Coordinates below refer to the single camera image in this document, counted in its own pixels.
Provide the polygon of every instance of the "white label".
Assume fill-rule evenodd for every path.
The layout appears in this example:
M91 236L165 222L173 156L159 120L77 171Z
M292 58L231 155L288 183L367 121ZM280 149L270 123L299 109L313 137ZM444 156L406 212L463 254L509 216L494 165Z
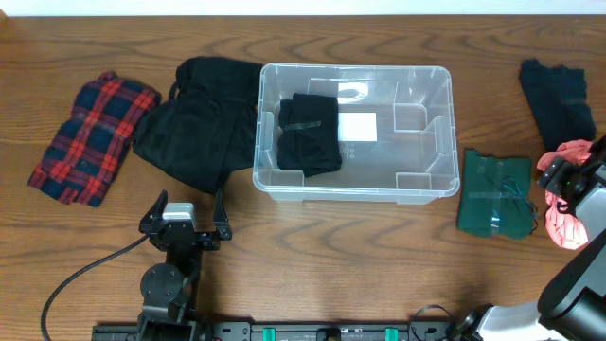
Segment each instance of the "white label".
M377 113L339 113L339 141L376 141Z

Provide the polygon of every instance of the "red and navy plaid cloth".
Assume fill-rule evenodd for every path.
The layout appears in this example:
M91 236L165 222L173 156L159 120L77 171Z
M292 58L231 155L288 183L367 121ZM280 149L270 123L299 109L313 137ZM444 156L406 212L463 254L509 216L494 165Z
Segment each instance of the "red and navy plaid cloth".
M71 118L27 184L64 204L99 206L126 157L136 123L159 103L154 89L102 73L81 88Z

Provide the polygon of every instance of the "pink cloth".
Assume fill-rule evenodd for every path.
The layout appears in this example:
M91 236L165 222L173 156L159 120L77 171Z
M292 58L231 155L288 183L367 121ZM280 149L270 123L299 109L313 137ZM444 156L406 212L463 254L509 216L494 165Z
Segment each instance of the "pink cloth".
M537 163L537 168L545 171L556 156L580 165L591 155L589 153L591 144L591 142L585 140L562 143L555 152L545 153ZM549 237L560 247L570 250L576 250L587 243L587 232L579 219L570 214L558 212L556 208L557 201L563 204L566 204L566 202L547 191L545 192L545 200L550 205L547 213L545 213L545 228L547 228Z

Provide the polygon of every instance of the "fabric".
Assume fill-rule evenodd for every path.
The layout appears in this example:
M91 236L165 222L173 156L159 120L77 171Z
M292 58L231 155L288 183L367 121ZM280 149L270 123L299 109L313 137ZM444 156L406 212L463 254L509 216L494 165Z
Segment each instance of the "fabric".
M478 237L525 238L536 216L526 198L531 170L531 159L499 159L466 150L457 228Z
M546 153L537 163L537 169L547 170L556 157L563 157L566 161L582 164L591 156L589 149L592 143L584 140L562 143L555 152ZM549 237L559 246L569 250L576 250L587 243L585 226L575 216L558 212L557 203L566 204L562 198L546 191L545 201L549 209L545 213L545 228Z
M277 165L306 177L341 169L336 98L294 94L280 102Z
M97 207L126 157L138 120L160 94L104 72L85 84L71 117L59 128L28 185L64 204Z
M253 166L260 69L216 57L185 61L169 101L141 120L134 152L175 179L216 193L230 172Z
M582 69L549 68L527 60L522 63L520 83L548 151L564 142L596 138Z

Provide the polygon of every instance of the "plastic bin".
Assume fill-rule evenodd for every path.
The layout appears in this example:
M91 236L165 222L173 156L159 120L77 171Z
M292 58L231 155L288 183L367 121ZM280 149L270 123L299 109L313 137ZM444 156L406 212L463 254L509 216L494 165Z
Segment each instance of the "plastic bin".
M341 170L281 170L280 101L339 102ZM269 63L260 76L253 182L275 200L427 204L459 188L451 75L440 66Z

